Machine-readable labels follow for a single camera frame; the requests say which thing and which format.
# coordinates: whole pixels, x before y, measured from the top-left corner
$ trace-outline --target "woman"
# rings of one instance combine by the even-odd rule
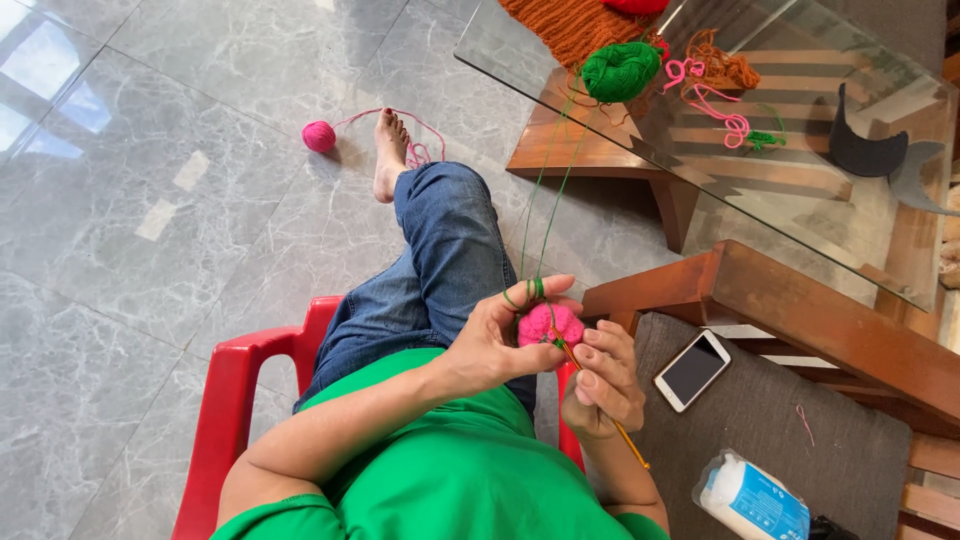
[[[537,299],[516,283],[483,179],[453,162],[408,170],[389,109],[374,139],[373,193],[394,203],[407,247],[341,302],[294,416],[230,469],[213,538],[667,538],[657,487],[612,422],[643,425],[633,339],[600,321],[574,348],[585,369],[562,413],[595,495],[535,438],[536,373],[565,356],[505,345],[516,306]],[[573,282],[545,278],[542,296],[579,312],[560,296]]]

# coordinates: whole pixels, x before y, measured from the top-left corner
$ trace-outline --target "wooden frame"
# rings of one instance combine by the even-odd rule
[[[960,440],[960,356],[739,242],[584,294],[585,318],[606,316],[630,332],[649,310],[697,326],[753,325],[779,341],[763,347],[789,347],[842,370],[798,370],[808,378],[914,431]]]

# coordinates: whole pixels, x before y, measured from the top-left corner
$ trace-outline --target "glass table top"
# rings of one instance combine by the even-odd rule
[[[786,144],[727,148],[724,122],[683,101],[683,85],[656,91],[670,81],[663,69],[635,100],[605,106],[603,114],[585,96],[570,103],[569,85],[579,83],[569,82],[546,45],[496,0],[480,2],[454,56],[553,111],[568,110],[571,120],[637,157],[931,310],[943,217],[901,204],[885,177],[857,177],[835,166],[828,135],[838,87],[846,83],[847,121],[859,135],[882,139],[907,131],[911,143],[943,144],[920,173],[924,191],[942,205],[957,88],[812,0],[673,0],[655,24],[671,59],[680,61],[691,37],[717,29],[714,45],[746,57],[761,79],[755,89],[719,87],[738,102],[709,102],[780,136],[773,108]]]

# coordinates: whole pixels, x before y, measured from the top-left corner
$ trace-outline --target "smartphone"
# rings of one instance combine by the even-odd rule
[[[684,412],[729,364],[730,353],[703,330],[654,377],[654,385],[674,410]]]

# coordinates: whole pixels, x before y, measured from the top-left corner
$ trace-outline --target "orange knitted fabric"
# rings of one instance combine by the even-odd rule
[[[598,0],[498,0],[511,17],[543,40],[573,72],[597,49],[638,36],[634,17]]]

